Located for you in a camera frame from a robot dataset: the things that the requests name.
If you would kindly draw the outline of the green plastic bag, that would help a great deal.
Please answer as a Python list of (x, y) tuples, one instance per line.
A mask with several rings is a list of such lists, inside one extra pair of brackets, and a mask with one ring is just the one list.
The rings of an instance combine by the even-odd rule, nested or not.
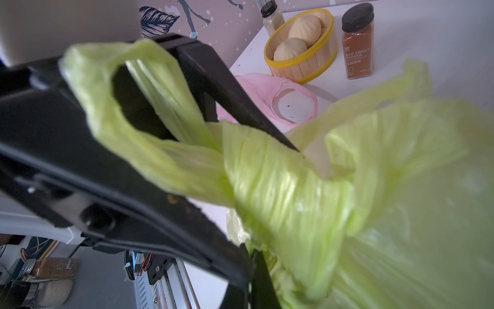
[(283, 308), (492, 308), (493, 112), (432, 95), (426, 63), (291, 130), (205, 122), (149, 39), (59, 67), (95, 139), (165, 191), (233, 208)]

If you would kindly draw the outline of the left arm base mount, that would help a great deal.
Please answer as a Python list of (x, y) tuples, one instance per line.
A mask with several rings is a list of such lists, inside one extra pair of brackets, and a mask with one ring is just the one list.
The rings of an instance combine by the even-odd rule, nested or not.
[(171, 285), (169, 270), (176, 264), (177, 260), (175, 258), (133, 250), (125, 250), (123, 256), (123, 269), (127, 275), (126, 281), (135, 281), (147, 274), (150, 285), (154, 285), (159, 281), (163, 285)]

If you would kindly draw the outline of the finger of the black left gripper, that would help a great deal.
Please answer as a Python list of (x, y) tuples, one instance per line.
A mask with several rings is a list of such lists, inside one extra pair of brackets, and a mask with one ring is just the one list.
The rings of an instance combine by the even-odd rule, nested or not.
[(178, 61), (206, 121), (217, 121), (216, 103), (219, 103), (240, 124), (266, 132), (296, 149), (255, 106), (211, 46), (176, 33), (155, 37), (154, 41)]

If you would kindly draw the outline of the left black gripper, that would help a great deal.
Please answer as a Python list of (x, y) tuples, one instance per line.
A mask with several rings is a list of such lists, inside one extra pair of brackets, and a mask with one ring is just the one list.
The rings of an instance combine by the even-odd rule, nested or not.
[[(96, 248), (180, 258), (245, 287), (247, 254), (195, 205), (151, 184), (100, 145), (55, 57), (1, 73), (1, 189)], [(6, 92), (7, 84), (15, 91)]]

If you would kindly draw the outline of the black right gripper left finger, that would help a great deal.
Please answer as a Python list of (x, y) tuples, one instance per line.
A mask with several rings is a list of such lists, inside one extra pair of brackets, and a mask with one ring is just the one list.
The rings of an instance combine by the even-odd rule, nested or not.
[(227, 308), (248, 308), (250, 293), (248, 292), (251, 283), (251, 261), (246, 248), (246, 244), (239, 246), (243, 260), (239, 267), (232, 270), (228, 277), (228, 286), (222, 303), (221, 309)]

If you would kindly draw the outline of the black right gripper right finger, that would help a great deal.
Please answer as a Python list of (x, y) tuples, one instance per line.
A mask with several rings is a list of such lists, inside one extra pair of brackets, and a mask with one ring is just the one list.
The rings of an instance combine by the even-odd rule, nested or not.
[(250, 304), (254, 309), (281, 309), (271, 282), (264, 254), (254, 250), (252, 254), (254, 275), (250, 292)]

